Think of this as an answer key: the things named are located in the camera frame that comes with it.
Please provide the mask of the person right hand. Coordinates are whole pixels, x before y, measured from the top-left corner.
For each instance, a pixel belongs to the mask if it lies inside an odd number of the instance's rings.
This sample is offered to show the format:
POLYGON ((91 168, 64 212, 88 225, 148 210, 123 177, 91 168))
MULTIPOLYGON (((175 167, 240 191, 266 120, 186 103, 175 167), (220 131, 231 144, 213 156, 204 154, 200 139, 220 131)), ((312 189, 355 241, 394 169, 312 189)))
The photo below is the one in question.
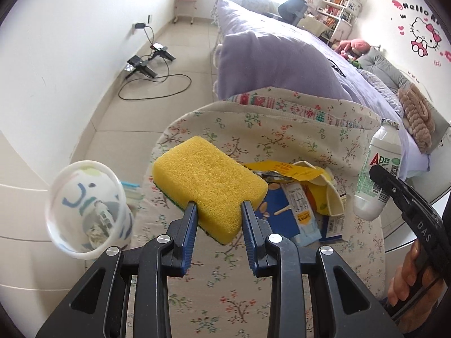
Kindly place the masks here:
MULTIPOLYGON (((417 280, 415 262, 420 255, 420 251, 421 244, 416 240, 405 255, 403 264, 397 267, 388 289, 388 302, 391 306, 395 306, 400 301, 405 301, 410 295, 410 288, 417 280)), ((402 333, 414 332, 426 322, 446 287, 446 283, 442 279, 438 279, 437 274, 431 267, 427 267, 424 271, 422 284, 425 288, 430 285, 433 286, 399 320, 398 328, 402 333)))

